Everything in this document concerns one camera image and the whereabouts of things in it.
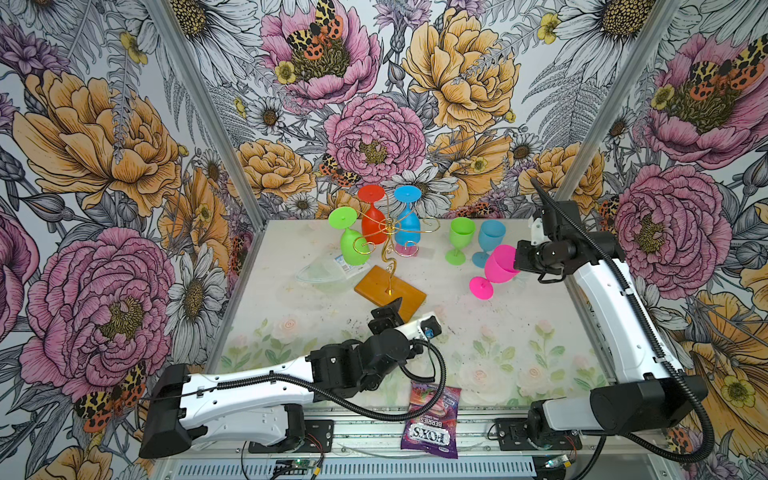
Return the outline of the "pink wine glass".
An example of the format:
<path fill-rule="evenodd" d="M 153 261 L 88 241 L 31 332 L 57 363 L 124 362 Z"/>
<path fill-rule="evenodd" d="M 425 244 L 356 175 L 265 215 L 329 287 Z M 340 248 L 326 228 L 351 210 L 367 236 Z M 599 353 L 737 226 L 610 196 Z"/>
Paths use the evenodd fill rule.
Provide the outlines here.
<path fill-rule="evenodd" d="M 511 281 L 520 271 L 515 267 L 517 249 L 511 245 L 498 246 L 488 257 L 484 266 L 484 275 L 474 277 L 469 282 L 470 292 L 480 300 L 490 300 L 494 295 L 494 286 Z"/>

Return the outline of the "green wine glass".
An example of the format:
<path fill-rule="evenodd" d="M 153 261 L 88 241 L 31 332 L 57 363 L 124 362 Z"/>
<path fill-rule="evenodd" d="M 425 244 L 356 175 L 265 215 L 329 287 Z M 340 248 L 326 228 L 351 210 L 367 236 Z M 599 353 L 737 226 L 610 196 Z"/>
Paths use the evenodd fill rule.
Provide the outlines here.
<path fill-rule="evenodd" d="M 470 218 L 457 217 L 450 224 L 450 243 L 452 248 L 446 253 L 445 260 L 454 266 L 460 266 L 466 261 L 463 250 L 474 238 L 476 224 Z"/>
<path fill-rule="evenodd" d="M 358 212 L 348 206 L 334 209 L 328 217 L 330 226 L 342 231 L 340 249 L 344 261 L 350 266 L 366 264 L 371 254 L 363 234 L 353 229 L 357 220 Z"/>

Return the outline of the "red wine glass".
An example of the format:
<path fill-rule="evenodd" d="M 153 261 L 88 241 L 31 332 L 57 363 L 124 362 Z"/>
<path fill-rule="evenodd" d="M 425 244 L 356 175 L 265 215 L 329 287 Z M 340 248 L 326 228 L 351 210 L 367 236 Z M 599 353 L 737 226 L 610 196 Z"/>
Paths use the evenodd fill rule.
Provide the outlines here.
<path fill-rule="evenodd" d="M 367 242 L 374 245 L 384 244 L 387 240 L 385 233 L 386 217 L 376 207 L 376 203 L 386 195 L 385 190 L 379 185 L 366 185 L 358 192 L 358 198 L 369 205 L 369 209 L 361 219 L 362 234 Z"/>

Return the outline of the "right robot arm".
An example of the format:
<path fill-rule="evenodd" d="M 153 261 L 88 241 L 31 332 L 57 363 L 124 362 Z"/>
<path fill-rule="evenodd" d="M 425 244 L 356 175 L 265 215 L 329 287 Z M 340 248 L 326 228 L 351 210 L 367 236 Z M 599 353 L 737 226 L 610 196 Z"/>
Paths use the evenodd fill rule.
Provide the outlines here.
<path fill-rule="evenodd" d="M 557 201 L 539 182 L 532 185 L 543 206 L 530 239 L 517 244 L 514 267 L 536 275 L 540 284 L 576 283 L 592 309 L 585 328 L 592 345 L 606 354 L 614 379 L 585 397 L 532 403 L 525 426 L 528 441 L 543 447 L 564 433 L 620 436 L 677 463 L 706 460 L 716 445 L 703 406 L 707 388 L 700 376 L 685 373 L 660 338 L 617 238 L 587 231 L 575 202 Z M 701 443 L 689 453 L 666 450 L 640 436 L 675 427 L 689 414 L 698 418 L 702 431 Z"/>

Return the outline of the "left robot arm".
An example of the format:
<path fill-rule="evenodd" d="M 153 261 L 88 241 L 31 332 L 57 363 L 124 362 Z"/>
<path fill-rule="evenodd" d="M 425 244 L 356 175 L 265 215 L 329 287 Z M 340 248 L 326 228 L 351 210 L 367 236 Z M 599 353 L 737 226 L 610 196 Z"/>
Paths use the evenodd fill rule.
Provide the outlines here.
<path fill-rule="evenodd" d="M 378 389 L 441 334 L 435 315 L 404 322 L 399 305 L 372 310 L 372 334 L 364 341 L 327 344 L 271 367 L 229 374 L 167 367 L 149 396 L 140 457 L 169 457 L 216 441 L 252 442 L 271 452 L 295 448 L 306 431 L 304 406 L 330 401 L 348 408 L 352 397 Z"/>

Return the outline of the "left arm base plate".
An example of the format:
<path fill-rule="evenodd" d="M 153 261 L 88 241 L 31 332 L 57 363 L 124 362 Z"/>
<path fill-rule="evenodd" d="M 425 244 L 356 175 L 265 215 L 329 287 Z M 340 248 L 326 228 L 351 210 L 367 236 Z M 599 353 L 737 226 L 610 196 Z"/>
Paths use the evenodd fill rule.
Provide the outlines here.
<path fill-rule="evenodd" d="M 247 452 L 250 454 L 272 453 L 329 453 L 334 440 L 335 422 L 333 420 L 306 420 L 284 440 L 272 446 L 249 442 Z"/>

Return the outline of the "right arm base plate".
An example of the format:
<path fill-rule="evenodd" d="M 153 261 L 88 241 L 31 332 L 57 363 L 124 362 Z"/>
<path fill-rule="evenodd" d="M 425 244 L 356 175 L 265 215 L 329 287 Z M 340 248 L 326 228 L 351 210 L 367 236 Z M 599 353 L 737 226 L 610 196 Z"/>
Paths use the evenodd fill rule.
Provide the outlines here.
<path fill-rule="evenodd" d="M 566 432 L 544 433 L 536 437 L 529 432 L 523 418 L 498 418 L 489 428 L 487 439 L 495 441 L 501 451 L 579 451 L 582 442 L 578 435 Z"/>

